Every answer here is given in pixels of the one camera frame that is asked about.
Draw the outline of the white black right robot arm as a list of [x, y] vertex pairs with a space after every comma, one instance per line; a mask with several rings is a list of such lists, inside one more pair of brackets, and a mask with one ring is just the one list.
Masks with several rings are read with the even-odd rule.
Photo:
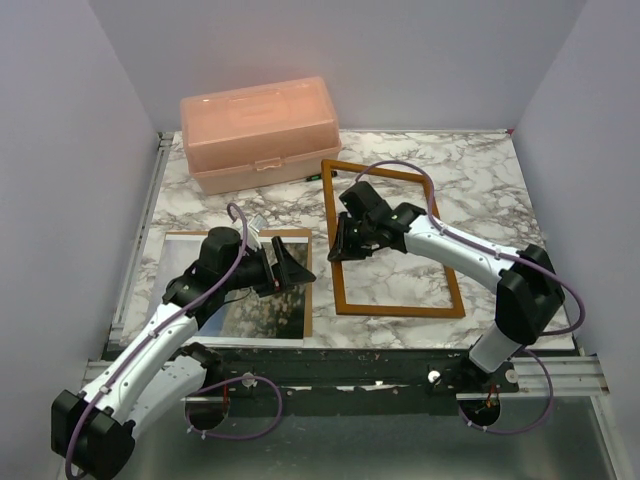
[[338, 216], [332, 263], [364, 260], [390, 248], [425, 257], [471, 278], [496, 295], [494, 325], [481, 335], [460, 367], [460, 379], [480, 392], [496, 370], [525, 346], [536, 343], [565, 301], [547, 252], [502, 247], [448, 227], [410, 203], [392, 209], [354, 204]]

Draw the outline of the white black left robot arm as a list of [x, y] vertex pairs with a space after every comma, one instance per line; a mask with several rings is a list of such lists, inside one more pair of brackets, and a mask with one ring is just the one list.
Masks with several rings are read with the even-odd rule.
[[139, 435], [189, 394], [223, 392], [265, 377], [228, 374], [221, 357], [193, 336], [225, 303], [228, 293], [250, 289], [279, 295], [314, 282], [313, 273], [271, 240], [274, 263], [248, 228], [211, 229], [199, 256], [172, 279], [161, 303], [132, 343], [80, 392], [62, 391], [51, 407], [51, 446], [70, 479], [112, 479], [131, 457]]

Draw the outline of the brown wooden picture frame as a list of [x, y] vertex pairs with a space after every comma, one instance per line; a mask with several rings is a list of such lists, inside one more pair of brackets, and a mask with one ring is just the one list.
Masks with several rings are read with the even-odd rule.
[[[427, 181], [421, 175], [417, 173], [407, 173], [381, 168], [381, 165], [384, 164], [390, 165], [391, 162], [383, 161], [377, 162], [373, 166], [365, 166], [362, 164], [349, 163], [333, 159], [322, 160], [321, 173], [323, 182], [324, 206], [326, 211], [326, 222], [330, 247], [332, 247], [335, 243], [338, 226], [338, 214], [336, 212], [333, 180], [331, 178], [332, 171], [350, 172], [356, 174], [371, 173], [372, 175], [378, 177], [419, 183], [422, 185], [425, 197], [428, 197], [428, 195], [431, 193], [432, 188], [428, 186]], [[449, 267], [444, 266], [443, 269], [452, 303], [452, 306], [450, 308], [394, 305], [360, 305], [350, 304], [347, 302], [342, 264], [340, 262], [332, 263], [331, 273], [336, 313], [338, 315], [351, 316], [461, 319], [465, 316], [465, 308], [457, 283], [456, 274], [454, 273], [454, 270]]]

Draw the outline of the brown frame backing board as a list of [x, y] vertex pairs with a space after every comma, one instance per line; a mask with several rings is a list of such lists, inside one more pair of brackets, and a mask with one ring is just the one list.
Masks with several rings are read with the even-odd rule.
[[194, 262], [168, 283], [162, 302], [184, 307], [228, 275], [187, 312], [196, 319], [198, 336], [303, 340], [310, 333], [315, 281], [310, 233], [250, 235], [242, 260], [231, 270], [241, 245], [240, 232], [211, 229]]

